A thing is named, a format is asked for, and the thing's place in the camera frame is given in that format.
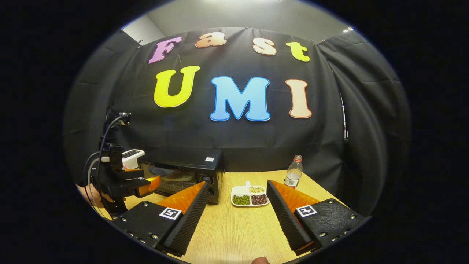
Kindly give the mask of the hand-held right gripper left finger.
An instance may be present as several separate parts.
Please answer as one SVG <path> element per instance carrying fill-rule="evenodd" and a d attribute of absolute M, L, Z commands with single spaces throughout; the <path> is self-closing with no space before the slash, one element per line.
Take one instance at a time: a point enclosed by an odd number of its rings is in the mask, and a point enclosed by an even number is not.
<path fill-rule="evenodd" d="M 112 224 L 147 247 L 181 257 L 209 199 L 209 183 L 199 182 L 158 203 L 143 201 Z"/>

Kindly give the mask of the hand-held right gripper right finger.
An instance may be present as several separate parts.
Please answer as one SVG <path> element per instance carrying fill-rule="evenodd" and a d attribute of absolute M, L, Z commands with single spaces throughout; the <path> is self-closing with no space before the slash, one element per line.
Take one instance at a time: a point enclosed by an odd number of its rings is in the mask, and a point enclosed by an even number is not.
<path fill-rule="evenodd" d="M 367 221 L 334 198 L 320 202 L 273 180 L 266 190 L 290 249 L 298 256 L 336 244 Z"/>

